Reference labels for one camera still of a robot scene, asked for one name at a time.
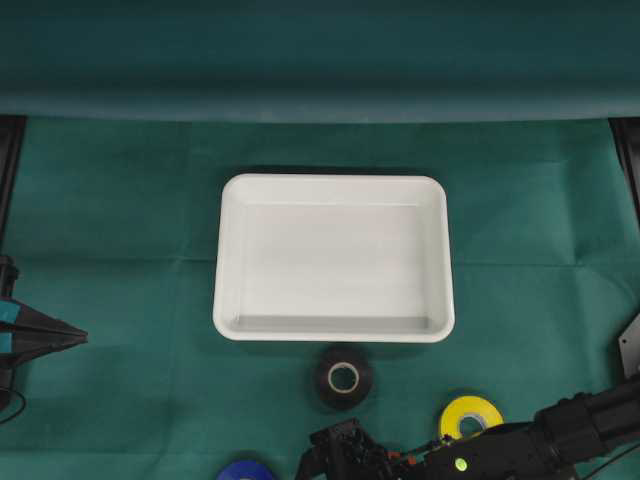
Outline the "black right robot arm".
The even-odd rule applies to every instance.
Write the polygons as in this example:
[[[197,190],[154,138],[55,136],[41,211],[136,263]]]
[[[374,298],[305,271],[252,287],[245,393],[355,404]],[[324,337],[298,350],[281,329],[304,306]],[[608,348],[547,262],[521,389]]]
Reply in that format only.
[[[300,459],[299,479],[574,479],[579,463],[639,441],[639,380],[579,393],[536,413],[408,452],[377,443],[358,420],[318,431]]]

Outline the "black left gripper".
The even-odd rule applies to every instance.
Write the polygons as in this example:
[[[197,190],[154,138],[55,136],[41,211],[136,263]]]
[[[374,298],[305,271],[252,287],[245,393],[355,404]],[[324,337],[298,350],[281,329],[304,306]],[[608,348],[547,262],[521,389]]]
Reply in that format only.
[[[19,365],[36,358],[61,352],[88,342],[84,330],[50,317],[38,310],[12,299],[19,271],[13,260],[1,256],[1,399],[9,400],[9,389],[13,384],[13,371]],[[13,341],[13,334],[33,333],[63,335],[72,338],[62,342],[40,343]]]

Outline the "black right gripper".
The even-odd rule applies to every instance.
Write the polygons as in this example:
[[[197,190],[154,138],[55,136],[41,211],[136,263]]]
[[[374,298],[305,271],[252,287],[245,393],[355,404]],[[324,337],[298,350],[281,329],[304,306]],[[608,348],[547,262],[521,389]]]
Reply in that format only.
[[[422,473],[415,457],[376,442],[357,419],[312,433],[295,479],[411,479]]]

